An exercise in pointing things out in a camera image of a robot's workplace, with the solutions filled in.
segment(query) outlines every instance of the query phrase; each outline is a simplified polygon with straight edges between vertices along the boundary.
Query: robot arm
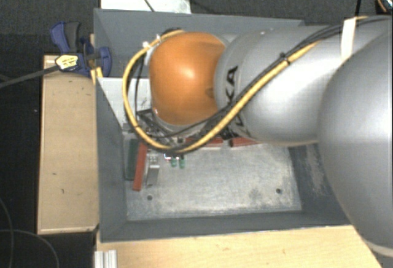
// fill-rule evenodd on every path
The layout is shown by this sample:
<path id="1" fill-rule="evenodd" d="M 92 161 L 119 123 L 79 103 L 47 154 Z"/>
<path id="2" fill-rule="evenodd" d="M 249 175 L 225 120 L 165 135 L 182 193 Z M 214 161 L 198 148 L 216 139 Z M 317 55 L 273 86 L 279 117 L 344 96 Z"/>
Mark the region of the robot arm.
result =
<path id="1" fill-rule="evenodd" d="M 353 43 L 342 34 L 341 26 L 237 37 L 172 32 L 151 44 L 160 138 L 138 125 L 126 100 L 128 74 L 148 48 L 126 69 L 125 107 L 139 136 L 167 153 L 196 150 L 225 127 L 264 143 L 318 142 L 344 212 L 375 253 L 393 258 L 392 18 L 358 21 Z M 194 140 L 174 145 L 179 136 Z"/>

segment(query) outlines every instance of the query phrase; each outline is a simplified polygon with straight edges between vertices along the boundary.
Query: black carpet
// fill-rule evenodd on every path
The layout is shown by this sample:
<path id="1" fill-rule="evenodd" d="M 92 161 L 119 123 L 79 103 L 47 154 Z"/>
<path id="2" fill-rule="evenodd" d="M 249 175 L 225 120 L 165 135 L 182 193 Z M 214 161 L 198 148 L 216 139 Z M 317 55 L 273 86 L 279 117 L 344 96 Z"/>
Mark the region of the black carpet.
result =
<path id="1" fill-rule="evenodd" d="M 192 12 L 300 18 L 334 24 L 353 15 L 356 0 L 192 0 Z M 0 0 L 0 75 L 22 76 L 40 69 L 44 52 L 55 50 L 49 28 L 60 20 L 82 22 L 93 31 L 92 9 L 99 0 Z M 363 0 L 362 14 L 374 14 L 374 0 Z M 40 80 L 0 91 L 0 197 L 16 229 L 34 232 L 40 134 Z M 0 210 L 0 229 L 7 228 Z M 91 265 L 92 234 L 48 238 L 61 267 Z M 0 233 L 0 266 L 6 267 L 9 236 Z M 55 267 L 40 241 L 15 234 L 15 267 Z"/>

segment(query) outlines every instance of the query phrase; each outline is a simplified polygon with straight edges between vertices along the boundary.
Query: wooden board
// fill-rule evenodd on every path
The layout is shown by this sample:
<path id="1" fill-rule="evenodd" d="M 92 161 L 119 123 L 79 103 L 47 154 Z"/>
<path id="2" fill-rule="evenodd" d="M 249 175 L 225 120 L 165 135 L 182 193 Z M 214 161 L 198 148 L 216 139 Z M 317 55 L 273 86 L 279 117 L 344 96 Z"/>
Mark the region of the wooden board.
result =
<path id="1" fill-rule="evenodd" d="M 44 57 L 44 67 L 54 65 Z M 42 85 L 37 233 L 92 231 L 98 224 L 95 94 L 91 79 L 59 71 Z"/>
<path id="2" fill-rule="evenodd" d="M 379 268 L 352 226 L 99 243 L 119 268 Z"/>

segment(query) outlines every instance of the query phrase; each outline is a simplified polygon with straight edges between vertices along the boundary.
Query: blue clamp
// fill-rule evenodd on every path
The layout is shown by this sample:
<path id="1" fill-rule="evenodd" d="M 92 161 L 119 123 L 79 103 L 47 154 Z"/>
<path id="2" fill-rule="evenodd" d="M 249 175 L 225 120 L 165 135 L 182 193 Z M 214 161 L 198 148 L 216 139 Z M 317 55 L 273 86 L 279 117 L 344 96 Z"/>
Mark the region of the blue clamp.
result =
<path id="1" fill-rule="evenodd" d="M 100 47 L 95 52 L 87 38 L 79 39 L 79 27 L 79 22 L 58 22 L 50 29 L 52 42 L 61 53 L 61 56 L 56 59 L 60 71 L 90 77 L 90 70 L 99 66 L 103 71 L 103 76 L 108 77 L 112 68 L 112 57 L 109 48 Z"/>

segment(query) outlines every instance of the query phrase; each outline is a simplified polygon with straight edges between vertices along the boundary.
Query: green component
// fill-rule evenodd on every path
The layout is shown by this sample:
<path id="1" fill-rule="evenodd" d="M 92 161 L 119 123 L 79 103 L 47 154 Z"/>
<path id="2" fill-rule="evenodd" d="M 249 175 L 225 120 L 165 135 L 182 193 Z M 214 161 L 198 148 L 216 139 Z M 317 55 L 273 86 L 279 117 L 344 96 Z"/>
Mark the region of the green component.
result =
<path id="1" fill-rule="evenodd" d="M 138 159 L 139 141 L 137 139 L 129 140 L 128 152 L 125 161 L 125 179 L 134 180 L 136 160 Z"/>
<path id="2" fill-rule="evenodd" d="M 177 167 L 177 159 L 175 157 L 171 158 L 171 166 L 172 167 Z"/>
<path id="3" fill-rule="evenodd" d="M 181 157 L 179 161 L 179 167 L 185 168 L 185 157 Z"/>

